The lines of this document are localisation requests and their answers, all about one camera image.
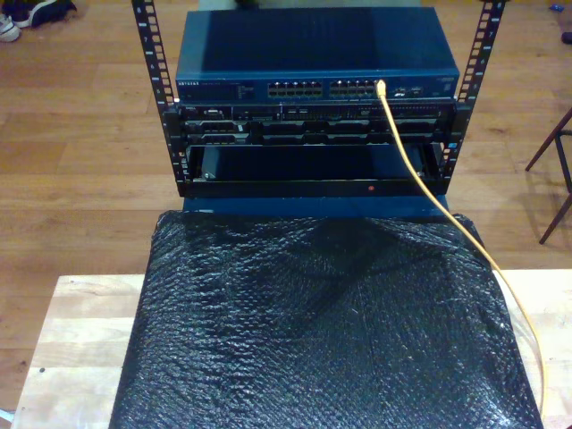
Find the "black bubble wrap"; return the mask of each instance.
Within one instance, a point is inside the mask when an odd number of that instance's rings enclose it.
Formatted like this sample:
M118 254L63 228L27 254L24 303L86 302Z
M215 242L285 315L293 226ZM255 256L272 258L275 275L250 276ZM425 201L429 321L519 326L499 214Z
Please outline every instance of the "black bubble wrap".
M169 212L111 427L542 424L499 285L452 225Z

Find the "hardwood floor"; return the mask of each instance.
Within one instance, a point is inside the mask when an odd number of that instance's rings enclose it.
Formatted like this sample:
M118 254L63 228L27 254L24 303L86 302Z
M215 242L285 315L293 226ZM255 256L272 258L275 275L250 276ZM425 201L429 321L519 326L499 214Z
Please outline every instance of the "hardwood floor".
M464 69L481 5L436 5ZM174 73L183 14L158 6ZM572 50L545 3L511 2L450 188L505 268L571 268L572 218L537 244L565 197L554 147L524 167L572 105ZM0 46L0 408L15 409L56 279L143 273L160 213L181 209L129 4Z

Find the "wooden table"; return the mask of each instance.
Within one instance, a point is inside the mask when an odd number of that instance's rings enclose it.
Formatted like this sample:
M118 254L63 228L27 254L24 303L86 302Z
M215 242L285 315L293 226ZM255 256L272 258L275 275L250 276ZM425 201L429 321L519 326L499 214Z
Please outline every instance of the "wooden table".
M572 270L507 276L534 320L548 367L546 429L572 425ZM60 277L16 411L13 428L106 428L139 301L143 275ZM518 346L534 394L532 335L506 286Z

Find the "black chair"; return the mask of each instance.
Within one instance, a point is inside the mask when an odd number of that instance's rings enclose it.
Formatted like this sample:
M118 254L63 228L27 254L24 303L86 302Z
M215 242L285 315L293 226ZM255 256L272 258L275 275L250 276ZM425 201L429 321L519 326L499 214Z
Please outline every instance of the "black chair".
M564 154L564 147L562 147L562 140L560 139L562 136L572 136L572 130L564 130L564 127L568 124L570 119L572 119L572 108L568 110L568 112L564 115L564 117L556 126L556 128L552 130L551 134L546 138L543 145L540 146L540 149L538 149L533 159L526 166L526 170L530 171L534 163L538 161L538 159L541 157L544 151L552 143L552 141L556 142L556 150L558 150L558 158L560 159L562 173L564 174L564 180L566 181L566 187L568 188L568 197L566 198L566 201L564 201L564 204L562 205L560 210L556 213L556 216L552 220L551 224L544 233L543 237L540 239L540 244L544 244L544 242L551 236L552 231L554 231L554 228L556 228L556 225L558 225L558 223L562 220L566 212L572 206L572 179L570 179L570 170L568 169L568 162L566 161L566 156Z

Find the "white sneaker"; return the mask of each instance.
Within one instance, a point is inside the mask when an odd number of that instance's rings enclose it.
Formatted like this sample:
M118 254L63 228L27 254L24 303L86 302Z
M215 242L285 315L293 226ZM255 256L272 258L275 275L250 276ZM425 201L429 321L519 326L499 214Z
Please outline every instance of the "white sneaker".
M12 18L0 13L0 42L13 42L20 36L20 29L14 25Z
M2 13L21 29L63 20L69 11L77 11L72 0L4 0L2 4Z

